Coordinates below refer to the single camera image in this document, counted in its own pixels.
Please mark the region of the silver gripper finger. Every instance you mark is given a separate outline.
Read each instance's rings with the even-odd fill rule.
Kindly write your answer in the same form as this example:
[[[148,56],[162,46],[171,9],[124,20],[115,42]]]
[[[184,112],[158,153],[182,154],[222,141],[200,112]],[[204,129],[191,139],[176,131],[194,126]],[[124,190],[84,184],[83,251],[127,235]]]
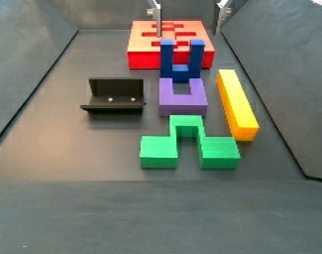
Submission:
[[[216,18],[216,24],[215,24],[215,32],[218,32],[222,28],[223,22],[227,20],[227,17],[232,13],[231,5],[234,3],[234,0],[220,0],[215,4],[215,18]]]
[[[156,0],[147,0],[150,8],[147,9],[147,15],[156,21],[156,37],[162,37],[162,6]]]

